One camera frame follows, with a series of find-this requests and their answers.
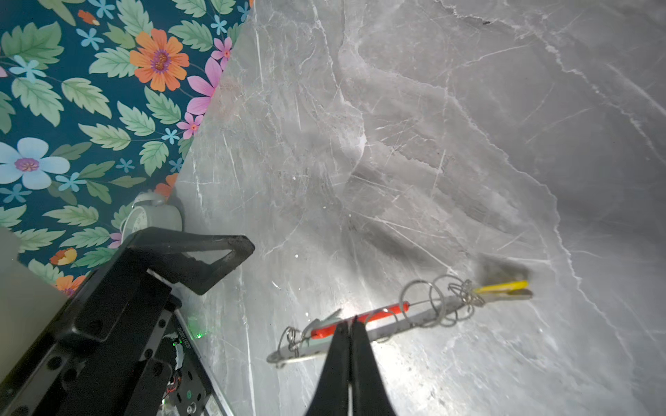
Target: blue flower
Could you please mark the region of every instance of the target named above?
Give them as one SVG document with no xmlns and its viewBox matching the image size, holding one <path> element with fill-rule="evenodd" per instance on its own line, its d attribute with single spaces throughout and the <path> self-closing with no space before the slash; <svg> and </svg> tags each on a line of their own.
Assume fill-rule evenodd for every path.
<svg viewBox="0 0 666 416">
<path fill-rule="evenodd" d="M 174 140 L 179 140 L 180 139 L 180 137 L 178 137 L 176 135 L 178 130 L 176 130 L 175 128 L 173 130 L 167 128 L 167 129 L 165 129 L 165 132 L 166 132 L 166 134 L 164 136 L 162 136 L 162 140 L 164 140 L 165 142 L 168 140 L 169 143 L 173 144 Z"/>
<path fill-rule="evenodd" d="M 14 187 L 9 190 L 7 188 L 0 188 L 0 194 L 5 194 L 9 195 L 5 199 L 2 200 L 3 203 L 8 204 L 16 198 L 17 202 L 24 203 L 25 202 L 25 195 L 30 195 L 33 193 L 31 190 L 21 190 L 23 185 L 21 184 L 15 184 Z"/>
<path fill-rule="evenodd" d="M 130 169 L 134 169 L 132 166 L 132 159 L 125 162 L 125 159 L 121 158 L 121 163 L 116 165 L 116 169 L 123 169 L 125 173 L 129 172 Z"/>
<path fill-rule="evenodd" d="M 215 23 L 211 23 L 210 27 L 213 29 L 217 28 L 217 35 L 220 36 L 221 32 L 226 33 L 226 29 L 224 26 L 226 25 L 226 20 L 223 20 L 220 22 L 220 17 L 218 15 L 215 15 Z"/>
<path fill-rule="evenodd" d="M 57 180 L 58 182 L 63 183 L 62 185 L 58 186 L 58 190 L 63 191 L 67 188 L 72 188 L 72 190 L 74 192 L 78 192 L 79 189 L 80 189 L 79 185 L 85 184 L 84 180 L 77 180 L 79 175 L 80 174 L 78 172 L 74 172 L 74 173 L 72 173 L 72 176 L 70 176 L 69 178 L 67 178 L 63 175 L 56 176 L 55 180 Z"/>
<path fill-rule="evenodd" d="M 115 10 L 116 7 L 114 5 L 108 5 L 107 6 L 107 0 L 88 0 L 88 3 L 92 4 L 95 7 L 99 7 L 97 9 L 97 17 L 100 19 L 104 15 L 104 13 L 107 14 L 107 17 L 110 19 L 113 19 L 113 15 L 111 14 L 111 10 Z"/>
<path fill-rule="evenodd" d="M 248 18 L 248 13 L 250 12 L 250 4 L 246 1 L 245 8 L 243 9 L 241 6 L 238 6 L 238 11 L 242 13 L 242 16 L 240 16 L 240 22 L 245 22 Z"/>
<path fill-rule="evenodd" d="M 82 31 L 81 29 L 77 29 L 77 33 L 83 36 L 83 40 L 81 41 L 81 46 L 86 47 L 88 45 L 92 45 L 93 49 L 96 51 L 99 51 L 99 46 L 97 43 L 104 43 L 104 39 L 100 37 L 95 37 L 97 34 L 97 29 L 90 29 L 88 33 Z"/>
<path fill-rule="evenodd" d="M 175 172 L 176 170 L 180 172 L 180 170 L 182 169 L 182 158 L 178 158 L 178 160 L 176 160 L 175 162 L 173 160 L 170 160 L 168 163 L 171 166 L 173 166 L 171 168 L 171 173 Z"/>
<path fill-rule="evenodd" d="M 13 73 L 14 75 L 20 75 L 25 73 L 25 77 L 30 81 L 31 84 L 34 84 L 35 81 L 37 80 L 35 78 L 35 75 L 39 75 L 40 77 L 46 77 L 46 74 L 43 71 L 40 71 L 39 69 L 35 69 L 37 65 L 39 65 L 39 62 L 35 59 L 32 61 L 26 63 L 23 58 L 21 58 L 19 55 L 14 55 L 14 61 L 16 61 L 17 64 L 19 64 L 21 67 L 11 67 L 9 69 L 9 72 Z"/>
</svg>

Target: leaf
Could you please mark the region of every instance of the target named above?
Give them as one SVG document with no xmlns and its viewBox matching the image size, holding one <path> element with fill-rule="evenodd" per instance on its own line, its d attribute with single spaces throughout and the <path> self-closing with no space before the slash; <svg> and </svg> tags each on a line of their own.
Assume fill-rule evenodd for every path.
<svg viewBox="0 0 666 416">
<path fill-rule="evenodd" d="M 76 160 L 81 157 L 81 153 L 90 149 L 90 146 L 93 144 L 90 142 L 76 143 L 74 146 L 70 144 L 63 144 L 59 148 L 55 149 L 51 156 L 60 156 L 67 160 Z"/>
<path fill-rule="evenodd" d="M 85 78 L 70 78 L 63 81 L 63 94 L 66 99 L 73 101 L 79 108 L 85 108 L 89 113 L 99 114 L 111 118 L 111 109 L 107 105 L 109 99 L 101 94 L 102 90 Z"/>
<path fill-rule="evenodd" d="M 111 236 L 106 228 L 86 228 L 75 232 L 70 238 L 60 243 L 60 247 L 92 247 L 104 244 Z"/>
<path fill-rule="evenodd" d="M 21 240 L 19 253 L 39 250 L 40 247 L 50 246 L 53 240 L 62 236 L 64 231 L 49 231 L 48 228 L 41 230 L 31 229 L 26 231 L 15 231 L 14 235 Z"/>
<path fill-rule="evenodd" d="M 190 152 L 190 147 L 192 146 L 192 138 L 185 140 L 181 138 L 178 140 L 178 153 L 182 155 L 182 158 L 185 159 L 187 154 Z"/>
<path fill-rule="evenodd" d="M 210 0 L 212 6 L 217 10 L 217 13 L 221 15 L 228 15 L 234 10 L 234 5 L 236 5 L 236 0 Z"/>
<path fill-rule="evenodd" d="M 112 42 L 120 45 L 121 48 L 134 49 L 137 44 L 134 42 L 132 35 L 110 23 L 107 24 L 109 25 L 109 31 L 103 33 L 104 36 L 108 37 Z"/>
<path fill-rule="evenodd" d="M 26 208 L 26 205 L 21 205 L 5 210 L 0 206 L 0 227 L 10 228 L 20 223 L 19 218 L 25 213 Z"/>
<path fill-rule="evenodd" d="M 88 193 L 90 194 L 90 196 L 97 196 L 99 197 L 99 199 L 106 202 L 107 204 L 111 203 L 111 195 L 109 195 L 109 188 L 97 182 L 93 182 L 92 180 L 87 180 L 85 184 L 88 188 Z"/>
<path fill-rule="evenodd" d="M 176 3 L 177 9 L 183 10 L 192 17 L 202 17 L 206 14 L 205 0 L 173 0 L 173 2 Z"/>
<path fill-rule="evenodd" d="M 44 213 L 44 216 L 57 218 L 58 222 L 62 224 L 85 227 L 94 224 L 99 219 L 99 212 L 94 206 L 86 208 L 83 205 L 65 205 L 61 210 Z"/>
<path fill-rule="evenodd" d="M 168 156 L 168 147 L 164 142 L 147 142 L 139 152 L 141 164 L 146 169 L 148 176 L 153 175 L 155 169 L 161 168 Z"/>
<path fill-rule="evenodd" d="M 79 124 L 79 128 L 91 137 L 91 142 L 101 144 L 105 149 L 122 150 L 132 141 L 125 130 L 113 126 L 104 126 L 99 123 L 96 127 Z"/>
<path fill-rule="evenodd" d="M 112 184 L 122 186 L 123 188 L 131 188 L 134 185 L 138 185 L 141 182 L 144 182 L 146 178 L 133 178 L 132 176 L 121 176 L 120 178 L 114 179 L 111 181 Z"/>
<path fill-rule="evenodd" d="M 0 43 L 3 55 L 8 57 L 19 55 L 26 62 L 35 59 L 39 62 L 37 69 L 46 69 L 47 64 L 60 61 L 56 56 L 65 50 L 58 45 L 61 37 L 62 32 L 58 22 L 39 29 L 34 23 L 28 23 L 23 30 L 20 26 L 16 26 L 11 35 L 9 32 L 5 32 Z"/>
<path fill-rule="evenodd" d="M 226 30 L 226 36 L 231 38 L 232 46 L 236 45 L 236 40 L 238 39 L 239 34 L 240 34 L 240 26 L 238 26 L 238 23 L 235 23 L 232 27 Z"/>
<path fill-rule="evenodd" d="M 74 262 L 72 267 L 88 266 L 89 269 L 95 266 L 99 266 L 100 264 L 104 264 L 111 260 L 113 255 L 116 254 L 117 250 L 117 248 L 95 248 L 92 252 L 83 254 L 83 257 Z"/>
<path fill-rule="evenodd" d="M 28 269 L 50 285 L 55 285 L 56 280 L 65 277 L 58 266 L 52 266 L 48 263 L 42 264 L 35 259 L 30 260 Z"/>
<path fill-rule="evenodd" d="M 153 112 L 153 117 L 158 118 L 162 124 L 167 125 L 176 124 L 180 121 L 180 107 L 175 105 L 166 95 L 163 93 L 157 95 L 156 92 L 148 87 L 145 87 L 143 92 L 146 94 L 146 99 L 148 100 L 146 107 Z"/>
<path fill-rule="evenodd" d="M 16 114 L 14 107 L 9 104 L 10 100 L 11 97 L 9 95 L 0 91 L 0 130 L 2 130 L 5 134 L 9 133 L 11 130 L 11 118 L 9 118 L 9 115 Z"/>
<path fill-rule="evenodd" d="M 21 99 L 25 108 L 29 106 L 35 116 L 43 115 L 56 127 L 60 124 L 60 112 L 63 110 L 60 100 L 63 98 L 52 89 L 51 84 L 41 79 L 33 84 L 27 78 L 16 78 L 11 83 L 12 94 Z"/>
<path fill-rule="evenodd" d="M 83 170 L 79 175 L 79 178 L 81 179 L 101 178 L 115 164 L 116 164 L 115 160 L 108 160 L 100 164 L 90 163 L 88 166 L 83 168 Z"/>
<path fill-rule="evenodd" d="M 65 189 L 65 190 L 58 190 L 58 185 L 56 182 L 52 182 L 51 185 L 47 188 L 47 191 L 49 191 L 49 194 L 51 196 L 54 196 L 56 198 L 60 198 L 66 203 L 70 205 L 76 205 L 77 203 L 77 197 L 74 195 L 74 192 L 72 192 L 71 189 Z"/>
<path fill-rule="evenodd" d="M 148 136 L 155 132 L 155 120 L 148 117 L 145 112 L 137 107 L 130 109 L 125 104 L 118 102 L 118 111 L 121 121 L 127 126 L 127 130 L 133 131 L 137 136 Z"/>
<path fill-rule="evenodd" d="M 113 214 L 113 220 L 111 220 L 111 225 L 115 228 L 121 229 L 123 221 L 127 219 L 129 213 L 132 211 L 132 204 L 122 205 L 118 212 Z"/>
<path fill-rule="evenodd" d="M 138 68 L 129 62 L 129 52 L 121 47 L 104 48 L 105 52 L 95 54 L 97 60 L 88 68 L 89 74 L 107 74 L 108 78 L 133 77 Z"/>
<path fill-rule="evenodd" d="M 150 35 L 153 23 L 139 0 L 120 0 L 116 2 L 116 7 L 118 7 L 118 17 L 121 18 L 125 24 L 125 30 L 130 35 L 138 36 L 141 32 Z"/>
<path fill-rule="evenodd" d="M 85 0 L 38 0 L 39 4 L 48 10 L 53 10 L 60 18 L 68 22 L 72 26 L 76 26 L 77 22 L 74 20 L 72 13 L 65 7 L 63 3 L 83 3 Z"/>
<path fill-rule="evenodd" d="M 212 35 L 208 27 L 196 21 L 180 21 L 182 25 L 176 25 L 168 30 L 169 33 L 182 39 L 185 45 L 190 45 L 193 49 L 206 52 L 212 48 Z"/>
</svg>

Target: floral pattern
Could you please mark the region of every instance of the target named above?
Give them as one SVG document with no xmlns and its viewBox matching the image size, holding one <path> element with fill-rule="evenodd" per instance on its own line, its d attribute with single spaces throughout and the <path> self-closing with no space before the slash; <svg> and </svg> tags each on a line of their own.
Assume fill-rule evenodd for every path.
<svg viewBox="0 0 666 416">
<path fill-rule="evenodd" d="M 72 296 L 121 245 L 135 196 L 172 196 L 253 4 L 5 5 L 0 226 L 33 273 Z"/>
</svg>

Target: red tool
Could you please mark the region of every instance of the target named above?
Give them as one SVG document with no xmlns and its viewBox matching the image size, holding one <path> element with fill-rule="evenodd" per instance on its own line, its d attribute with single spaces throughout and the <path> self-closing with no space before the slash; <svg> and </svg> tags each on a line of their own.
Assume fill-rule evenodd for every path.
<svg viewBox="0 0 666 416">
<path fill-rule="evenodd" d="M 402 304 L 403 309 L 405 312 L 410 310 L 410 303 L 409 302 L 404 302 Z M 366 312 L 363 313 L 362 315 L 358 315 L 358 317 L 355 317 L 358 319 L 360 322 L 363 323 L 368 323 L 372 321 L 376 321 L 378 319 L 382 319 L 383 317 L 388 317 L 388 316 L 393 316 L 394 314 L 398 315 L 402 313 L 402 310 L 400 310 L 400 304 L 395 304 L 391 306 L 386 306 L 384 308 L 379 308 L 374 311 Z M 345 319 L 347 323 L 352 323 L 354 320 L 353 317 Z M 333 323 L 332 325 L 313 329 L 312 332 L 310 332 L 310 337 L 312 339 L 322 339 L 326 337 L 330 337 L 335 333 L 335 329 L 338 326 L 340 322 Z"/>
</svg>

